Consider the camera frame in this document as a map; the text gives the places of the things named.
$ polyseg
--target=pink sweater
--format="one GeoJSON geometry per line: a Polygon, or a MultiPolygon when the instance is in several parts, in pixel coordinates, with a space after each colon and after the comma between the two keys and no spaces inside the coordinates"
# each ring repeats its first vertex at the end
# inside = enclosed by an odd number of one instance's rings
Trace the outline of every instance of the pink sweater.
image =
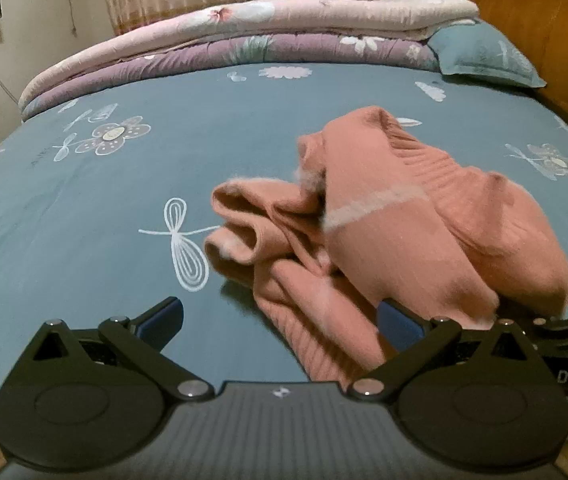
{"type": "Polygon", "coordinates": [[[488,328],[498,293],[543,316],[568,305],[568,260],[523,187],[462,168],[379,107],[300,137],[299,185],[217,187],[205,251],[250,286],[314,381],[346,386],[395,354],[375,326],[394,298],[425,319],[488,328]]]}

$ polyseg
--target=circular black disc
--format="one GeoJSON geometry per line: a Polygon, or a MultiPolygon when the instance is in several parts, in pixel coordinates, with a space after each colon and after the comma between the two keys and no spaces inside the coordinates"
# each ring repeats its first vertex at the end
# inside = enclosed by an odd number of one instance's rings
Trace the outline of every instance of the circular black disc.
{"type": "Polygon", "coordinates": [[[161,420],[160,390],[138,373],[93,366],[6,384],[0,395],[5,451],[39,468],[81,471],[140,447],[161,420]]]}
{"type": "Polygon", "coordinates": [[[561,389],[491,373],[469,377],[464,367],[427,372],[404,388],[398,418],[409,437],[445,462],[478,472],[552,460],[568,432],[561,389]]]}

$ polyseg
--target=gray ribbed plate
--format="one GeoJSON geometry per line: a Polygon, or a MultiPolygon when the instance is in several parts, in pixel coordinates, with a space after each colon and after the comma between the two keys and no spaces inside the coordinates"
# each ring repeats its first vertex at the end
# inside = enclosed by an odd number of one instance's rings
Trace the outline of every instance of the gray ribbed plate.
{"type": "Polygon", "coordinates": [[[564,480],[548,465],[510,475],[460,471],[417,449],[384,406],[335,383],[228,383],[183,404],[145,449],[113,466],[45,474],[11,465],[0,480],[564,480]]]}

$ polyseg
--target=metal screw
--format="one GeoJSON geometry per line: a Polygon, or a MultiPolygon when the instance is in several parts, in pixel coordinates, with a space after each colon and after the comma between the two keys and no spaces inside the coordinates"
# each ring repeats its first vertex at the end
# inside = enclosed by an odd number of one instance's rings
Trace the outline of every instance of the metal screw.
{"type": "Polygon", "coordinates": [[[377,395],[384,391],[384,383],[377,379],[358,379],[353,383],[353,389],[362,395],[377,395]]]}
{"type": "Polygon", "coordinates": [[[177,387],[177,391],[180,392],[184,397],[195,398],[201,397],[202,395],[208,393],[208,384],[199,379],[192,379],[190,381],[184,381],[177,387]]]}

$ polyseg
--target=pillow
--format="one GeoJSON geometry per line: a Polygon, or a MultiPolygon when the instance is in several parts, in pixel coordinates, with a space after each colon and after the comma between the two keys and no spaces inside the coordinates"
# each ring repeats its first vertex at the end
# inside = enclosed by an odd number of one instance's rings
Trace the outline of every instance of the pillow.
{"type": "Polygon", "coordinates": [[[445,75],[466,74],[492,83],[541,88],[533,64],[486,22],[441,28],[428,41],[445,75]]]}

